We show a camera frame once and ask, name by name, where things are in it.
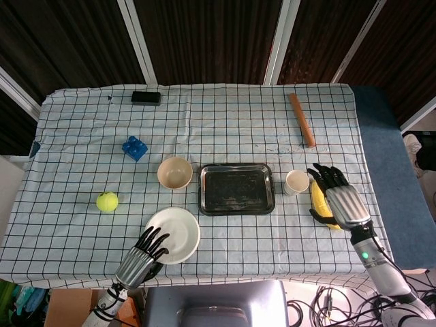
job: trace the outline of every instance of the robotic arm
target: robotic arm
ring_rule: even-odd
[[[148,228],[139,241],[125,256],[115,273],[117,283],[99,299],[97,306],[89,314],[82,327],[105,327],[115,318],[124,301],[127,291],[134,290],[143,281],[153,278],[162,268],[163,264],[157,260],[168,254],[166,248],[158,249],[169,234],[160,236],[153,244],[153,239],[161,228]]]
[[[371,217],[356,189],[339,169],[317,163],[313,166],[318,171],[309,168],[307,172],[327,197],[335,222],[351,232],[351,243],[377,291],[400,303],[382,313],[383,326],[436,326],[433,312],[411,290],[402,272],[384,254]]]

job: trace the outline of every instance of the banana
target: banana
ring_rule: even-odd
[[[326,203],[326,198],[324,197],[324,194],[322,193],[316,181],[312,181],[311,194],[312,194],[313,208],[315,209],[315,211],[322,217],[333,217],[333,213],[330,210],[328,204]],[[326,226],[334,230],[341,229],[339,225],[326,224]]]

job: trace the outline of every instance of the white checkered tablecloth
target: white checkered tablecloth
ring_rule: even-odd
[[[133,90],[159,91],[161,105],[133,106]],[[287,96],[292,92],[313,129],[313,149],[303,146]],[[121,148],[128,136],[149,147],[138,163]],[[0,277],[16,283],[110,284],[150,217],[179,206],[198,218],[200,245],[186,262],[166,266],[148,284],[295,277],[361,286],[367,277],[349,234],[313,220],[309,190],[282,194],[285,175],[314,162],[344,171],[390,250],[362,151],[354,94],[346,84],[59,90],[42,105],[35,140],[41,148],[27,166],[0,249]],[[160,186],[156,174],[174,155],[194,169],[192,182],[178,191]],[[199,168],[225,162],[270,166],[276,191],[271,214],[206,217],[199,212]],[[114,213],[97,209],[95,199],[103,191],[118,194]]]

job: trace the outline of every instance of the yellow ball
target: yellow ball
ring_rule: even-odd
[[[109,213],[110,211],[115,210],[118,206],[118,197],[115,193],[103,192],[98,196],[96,204],[98,209],[105,213]]]

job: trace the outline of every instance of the wooden rod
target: wooden rod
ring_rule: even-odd
[[[301,109],[300,102],[295,93],[289,94],[289,100],[291,101],[292,107],[294,108],[295,116],[298,119],[298,123],[300,124],[301,132],[305,136],[307,146],[309,148],[313,148],[315,143],[315,138],[313,138],[313,134],[307,125],[305,114]]]

